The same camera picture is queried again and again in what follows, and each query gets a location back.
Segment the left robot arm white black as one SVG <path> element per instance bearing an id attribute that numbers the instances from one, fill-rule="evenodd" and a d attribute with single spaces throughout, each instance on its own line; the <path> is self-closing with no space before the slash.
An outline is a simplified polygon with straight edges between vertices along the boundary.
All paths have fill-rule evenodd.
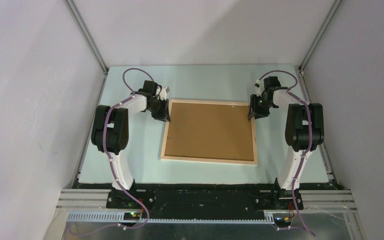
<path id="1" fill-rule="evenodd" d="M 125 208 L 133 208 L 138 202 L 138 194 L 130 188 L 134 184 L 124 151 L 129 143 L 130 119 L 141 112 L 149 111 L 158 121 L 169 122 L 167 86 L 146 80 L 143 87 L 129 97 L 112 106 L 98 105 L 92 125 L 91 143 L 98 151 L 107 155 L 112 174 L 112 187 L 123 190 L 118 201 Z"/>

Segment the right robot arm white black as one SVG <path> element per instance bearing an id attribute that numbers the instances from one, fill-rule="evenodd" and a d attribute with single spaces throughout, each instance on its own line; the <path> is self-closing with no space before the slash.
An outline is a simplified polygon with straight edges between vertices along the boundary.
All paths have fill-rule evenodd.
<path id="1" fill-rule="evenodd" d="M 312 152 L 324 142 L 323 106 L 308 103 L 291 89 L 282 86 L 278 77 L 256 80 L 257 92 L 250 96 L 248 119 L 268 117 L 270 109 L 287 113 L 285 142 L 288 145 L 285 165 L 271 188 L 271 204 L 284 209 L 298 196 L 300 178 Z"/>

